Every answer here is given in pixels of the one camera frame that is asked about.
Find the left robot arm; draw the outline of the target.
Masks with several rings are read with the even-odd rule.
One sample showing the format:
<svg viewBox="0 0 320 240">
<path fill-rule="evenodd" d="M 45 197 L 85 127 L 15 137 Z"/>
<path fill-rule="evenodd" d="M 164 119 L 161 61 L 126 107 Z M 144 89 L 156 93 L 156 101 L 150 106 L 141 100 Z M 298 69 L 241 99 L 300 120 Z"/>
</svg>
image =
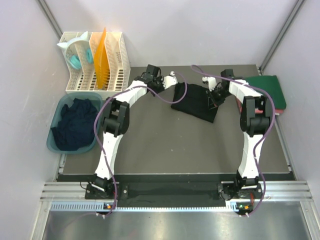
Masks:
<svg viewBox="0 0 320 240">
<path fill-rule="evenodd" d="M 152 89 L 157 94 L 164 91 L 164 77 L 161 69 L 149 64 L 146 70 L 134 78 L 130 86 L 116 96 L 106 99 L 101 117 L 103 143 L 95 178 L 91 186 L 102 198 L 109 198 L 115 192 L 112 173 L 121 138 L 129 129 L 130 107 Z"/>
</svg>

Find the black t shirt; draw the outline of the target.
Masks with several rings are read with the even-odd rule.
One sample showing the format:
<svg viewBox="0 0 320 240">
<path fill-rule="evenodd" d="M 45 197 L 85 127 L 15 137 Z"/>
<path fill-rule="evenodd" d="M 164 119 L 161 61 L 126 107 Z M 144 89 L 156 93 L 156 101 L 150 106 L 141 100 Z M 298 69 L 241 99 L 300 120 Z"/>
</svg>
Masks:
<svg viewBox="0 0 320 240">
<path fill-rule="evenodd" d="M 192 115 L 201 120 L 213 123 L 218 108 L 210 105 L 207 89 L 196 84 L 187 84 L 187 91 L 184 98 L 170 107 L 173 110 Z"/>
</svg>

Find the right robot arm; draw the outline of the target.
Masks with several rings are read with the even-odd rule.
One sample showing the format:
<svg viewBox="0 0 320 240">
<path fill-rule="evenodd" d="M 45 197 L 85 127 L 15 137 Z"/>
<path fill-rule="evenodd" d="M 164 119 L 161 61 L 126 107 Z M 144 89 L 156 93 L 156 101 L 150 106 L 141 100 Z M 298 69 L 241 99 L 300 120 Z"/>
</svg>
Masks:
<svg viewBox="0 0 320 240">
<path fill-rule="evenodd" d="M 202 82 L 208 85 L 209 106 L 217 108 L 229 96 L 234 96 L 242 106 L 239 119 L 244 137 L 242 158 L 234 182 L 220 184 L 220 197 L 226 201 L 234 197 L 254 198 L 262 190 L 259 160 L 263 142 L 274 125 L 274 103 L 246 80 L 235 78 L 231 69 L 221 72 L 220 82 L 213 76 L 202 77 Z"/>
</svg>

